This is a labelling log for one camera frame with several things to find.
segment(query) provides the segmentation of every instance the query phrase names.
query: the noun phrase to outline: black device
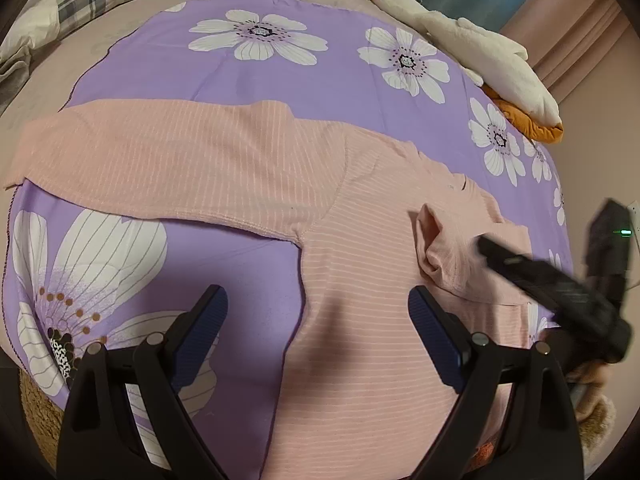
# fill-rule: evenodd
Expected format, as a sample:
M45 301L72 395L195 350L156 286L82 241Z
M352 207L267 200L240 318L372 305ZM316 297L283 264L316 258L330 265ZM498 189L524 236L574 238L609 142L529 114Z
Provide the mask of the black device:
M590 230L587 288L548 262L478 237L486 264L554 313L560 327L530 349L500 346L468 332L425 286L408 297L410 318L441 380L459 394L436 441L410 480L582 480L582 448L565 375L594 359L622 360L631 328L620 317L630 218L609 200ZM137 347L93 343L82 358L58 446L59 480L226 480L178 398L190 384L225 319L225 291L211 285L166 334ZM171 471L142 446L125 385L138 384ZM498 384L512 383L494 455L466 472Z

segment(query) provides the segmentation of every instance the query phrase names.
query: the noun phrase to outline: purple bedsheet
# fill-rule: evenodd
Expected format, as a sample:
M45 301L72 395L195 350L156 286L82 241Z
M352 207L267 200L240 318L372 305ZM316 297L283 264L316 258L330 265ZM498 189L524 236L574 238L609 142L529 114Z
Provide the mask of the purple bedsheet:
M198 25L205 20L215 21ZM299 0L191 0L112 46L67 106L105 98L279 100L299 118L410 140L491 192L508 219L529 228L537 257L570 268L546 149L506 123L455 62L370 16ZM26 368L61 407L91 341L130 344L166 329L210 283L226 288L228 317L183 402L229 478L257 479L302 313L298 248L208 224L90 212L29 182L16 193L9 229L4 322ZM534 338L544 311L532 306L529 322ZM46 343L34 344L35 333ZM149 430L135 390L130 396Z

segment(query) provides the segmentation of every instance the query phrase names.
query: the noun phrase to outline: pink sweater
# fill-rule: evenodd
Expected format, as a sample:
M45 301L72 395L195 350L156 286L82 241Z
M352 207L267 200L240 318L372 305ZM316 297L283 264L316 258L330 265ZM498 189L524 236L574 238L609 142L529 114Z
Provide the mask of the pink sweater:
M530 253L527 229L411 143L299 120L280 102L105 100L28 126L9 184L24 178L87 208L302 248L306 305L264 480L390 480L416 467L456 394L409 320L413 286L427 285L472 332L526 344L526 298L483 267L472 239L489 232Z

